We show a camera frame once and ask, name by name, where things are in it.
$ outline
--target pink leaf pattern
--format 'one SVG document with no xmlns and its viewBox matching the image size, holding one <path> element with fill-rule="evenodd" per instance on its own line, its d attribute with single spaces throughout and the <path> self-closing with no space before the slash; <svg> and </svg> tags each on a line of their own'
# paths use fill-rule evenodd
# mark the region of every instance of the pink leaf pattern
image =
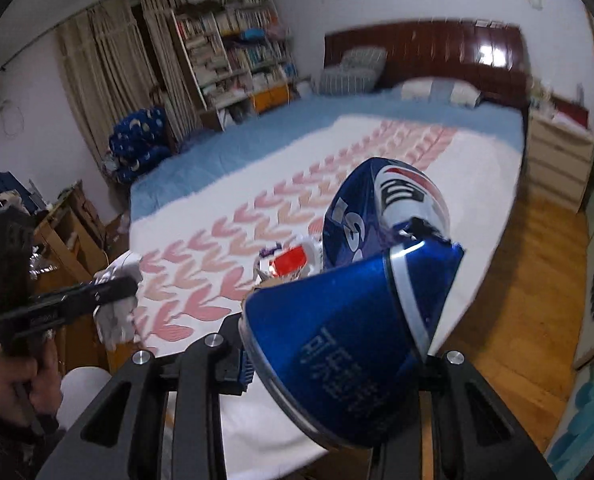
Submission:
<svg viewBox="0 0 594 480">
<path fill-rule="evenodd" d="M 224 306 L 198 306 L 191 312 L 186 312 L 188 316 L 194 317 L 199 321 L 216 321 L 226 317 L 231 313 L 231 309 Z"/>
<path fill-rule="evenodd" d="M 189 326 L 165 325 L 158 328 L 157 330 L 154 330 L 152 333 L 154 333 L 154 335 L 156 335 L 158 338 L 172 343 L 190 337 L 194 331 L 195 330 Z"/>
<path fill-rule="evenodd" d="M 220 247 L 210 250 L 202 259 L 202 270 L 205 270 L 205 272 L 221 272 L 230 269 L 235 264 L 233 260 L 226 260 L 225 256 L 219 256 L 219 253 L 221 253 Z"/>
<path fill-rule="evenodd" d="M 330 198 L 311 198 L 312 191 L 307 189 L 301 195 L 299 195 L 299 207 L 306 209 L 307 207 L 311 208 L 322 208 L 328 207 L 330 205 Z"/>
<path fill-rule="evenodd" d="M 320 235 L 324 231 L 324 219 L 323 217 L 315 218 L 308 225 L 309 235 Z"/>
<path fill-rule="evenodd" d="M 221 281 L 219 295 L 233 301 L 241 301 L 250 290 L 250 287 L 240 287 L 239 280 L 244 274 L 244 267 L 235 267 L 229 270 Z"/>
<path fill-rule="evenodd" d="M 216 221 L 213 224 L 211 234 L 216 238 L 228 238 L 241 230 L 239 227 L 234 226 L 229 228 L 226 225 L 227 221 L 228 219 L 225 216 Z"/>
<path fill-rule="evenodd" d="M 306 176 L 303 171 L 293 175 L 293 184 L 297 186 L 304 186 L 307 184 L 317 184 L 320 181 L 320 177 Z"/>
<path fill-rule="evenodd" d="M 155 320 L 152 322 L 152 330 L 155 331 L 162 326 L 164 326 L 168 321 L 170 321 L 171 312 L 179 305 L 178 300 L 168 301 L 164 303 L 161 308 L 159 309 L 157 316 L 155 316 Z"/>
<path fill-rule="evenodd" d="M 199 270 L 192 272 L 197 264 L 194 260 L 186 262 L 180 266 L 173 278 L 173 285 L 177 288 L 195 288 L 196 286 L 203 285 L 207 281 L 206 278 L 193 278 L 193 276 L 199 273 Z"/>
<path fill-rule="evenodd" d="M 255 240 L 267 240 L 269 242 L 276 242 L 278 240 L 282 240 L 292 234 L 291 231 L 282 231 L 277 227 L 271 227 L 270 225 L 270 218 L 264 218 L 257 226 L 255 227 Z"/>
<path fill-rule="evenodd" d="M 144 341 L 150 333 L 170 342 L 186 338 L 192 342 L 202 336 L 201 330 L 173 321 L 186 315 L 198 322 L 212 322 L 236 312 L 238 304 L 233 303 L 232 308 L 216 306 L 215 300 L 242 300 L 252 285 L 242 282 L 244 273 L 259 250 L 268 245 L 265 242 L 286 246 L 306 231 L 321 234 L 323 215 L 330 201 L 361 162 L 381 155 L 412 162 L 425 170 L 446 150 L 456 132 L 455 128 L 443 126 L 381 121 L 359 142 L 261 190 L 251 202 L 195 232 L 187 242 L 176 240 L 163 250 L 146 254 L 140 268 L 148 276 L 144 277 L 139 295 L 154 304 L 147 303 L 135 310 L 138 332 Z M 275 215 L 277 224 L 271 220 Z M 151 332 L 144 334 L 151 321 Z"/>
<path fill-rule="evenodd" d="M 202 304 L 202 302 L 208 297 L 208 294 L 210 294 L 212 288 L 213 286 L 209 283 L 208 285 L 202 286 L 202 288 L 198 288 L 196 291 L 194 291 L 190 295 L 190 298 L 188 298 L 188 301 L 186 301 L 186 305 L 184 306 L 184 312 L 186 314 L 190 314 L 191 311 L 197 309 L 197 307 L 199 307 Z"/>
<path fill-rule="evenodd" d="M 232 216 L 232 220 L 238 224 L 251 224 L 259 220 L 263 213 L 254 213 L 252 210 L 248 210 L 248 203 L 241 205 L 235 209 L 235 214 Z"/>
<path fill-rule="evenodd" d="M 255 198 L 255 209 L 268 209 L 275 207 L 283 202 L 282 198 L 270 198 L 267 191 L 259 194 Z"/>
<path fill-rule="evenodd" d="M 164 282 L 167 279 L 167 274 L 159 274 L 151 278 L 144 288 L 143 297 L 152 301 L 166 301 L 174 298 L 173 292 L 163 290 Z"/>
<path fill-rule="evenodd" d="M 215 241 L 205 241 L 203 237 L 206 236 L 206 229 L 202 229 L 201 231 L 197 231 L 196 234 L 188 240 L 188 244 L 186 247 L 189 249 L 193 249 L 195 251 L 207 251 L 210 248 L 215 247 L 217 242 Z"/>
<path fill-rule="evenodd" d="M 162 270 L 166 270 L 166 267 L 155 265 L 159 261 L 158 254 L 159 251 L 145 254 L 139 263 L 139 270 L 148 274 L 158 274 Z"/>
<path fill-rule="evenodd" d="M 287 186 L 286 181 L 282 180 L 273 188 L 273 193 L 276 196 L 280 195 L 295 195 L 301 191 L 301 186 Z"/>
<path fill-rule="evenodd" d="M 314 216 L 315 213 L 312 213 L 310 211 L 304 211 L 302 213 L 291 212 L 290 202 L 286 202 L 285 204 L 283 204 L 279 208 L 279 211 L 277 211 L 277 221 L 280 224 L 303 224 L 304 222 L 307 222 Z"/>
<path fill-rule="evenodd" d="M 184 241 L 177 240 L 176 242 L 173 242 L 168 247 L 166 247 L 161 257 L 172 264 L 180 264 L 181 262 L 185 262 L 188 258 L 192 258 L 192 255 L 177 252 L 179 249 L 182 249 L 183 247 Z"/>
<path fill-rule="evenodd" d="M 255 244 L 254 242 L 248 243 L 246 234 L 242 233 L 232 240 L 229 247 L 229 253 L 232 256 L 252 256 L 253 254 L 257 254 L 263 248 L 263 245 Z"/>
</svg>

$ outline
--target nightstand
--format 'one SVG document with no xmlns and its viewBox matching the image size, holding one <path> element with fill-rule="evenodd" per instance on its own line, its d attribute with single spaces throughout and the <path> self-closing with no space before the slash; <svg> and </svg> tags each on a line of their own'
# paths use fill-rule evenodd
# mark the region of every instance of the nightstand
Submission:
<svg viewBox="0 0 594 480">
<path fill-rule="evenodd" d="M 529 191 L 578 211 L 593 165 L 594 135 L 532 110 L 526 144 Z"/>
</svg>

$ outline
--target person's arm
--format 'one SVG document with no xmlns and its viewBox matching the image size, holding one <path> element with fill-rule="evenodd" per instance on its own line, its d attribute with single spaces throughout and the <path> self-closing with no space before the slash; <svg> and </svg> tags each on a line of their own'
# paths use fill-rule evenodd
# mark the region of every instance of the person's arm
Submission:
<svg viewBox="0 0 594 480">
<path fill-rule="evenodd" d="M 36 437 L 13 389 L 14 383 L 29 382 L 30 403 L 38 415 L 48 417 L 50 431 Z M 8 357 L 0 353 L 0 463 L 19 480 L 34 478 L 58 442 L 55 416 L 61 405 L 61 377 L 53 340 L 44 346 L 43 367 L 32 358 Z"/>
</svg>

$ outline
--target book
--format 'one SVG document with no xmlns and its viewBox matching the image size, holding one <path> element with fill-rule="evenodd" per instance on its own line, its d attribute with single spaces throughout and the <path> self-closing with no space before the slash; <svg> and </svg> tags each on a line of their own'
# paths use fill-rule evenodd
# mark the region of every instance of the book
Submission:
<svg viewBox="0 0 594 480">
<path fill-rule="evenodd" d="M 208 42 L 204 42 L 200 46 L 192 46 L 189 48 L 191 56 L 203 56 L 203 54 L 211 54 L 215 52 L 213 46 L 208 44 Z"/>
<path fill-rule="evenodd" d="M 205 38 L 205 36 L 200 36 L 199 38 L 187 40 L 186 48 L 187 49 L 197 48 L 199 46 L 205 45 L 206 43 L 208 43 L 208 40 Z"/>
</svg>

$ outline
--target white cloth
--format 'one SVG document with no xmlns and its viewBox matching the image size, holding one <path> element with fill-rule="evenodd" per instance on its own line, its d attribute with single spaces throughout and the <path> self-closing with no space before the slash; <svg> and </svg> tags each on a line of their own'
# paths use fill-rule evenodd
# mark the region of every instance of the white cloth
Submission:
<svg viewBox="0 0 594 480">
<path fill-rule="evenodd" d="M 114 278 L 131 276 L 137 283 L 141 282 L 141 255 L 127 251 L 113 261 L 105 270 L 94 275 L 95 283 L 106 283 Z M 125 300 L 98 306 L 94 310 L 94 323 L 99 340 L 108 350 L 114 350 L 117 344 L 135 340 L 136 332 L 132 322 L 132 311 L 137 306 L 137 298 L 132 296 Z"/>
</svg>

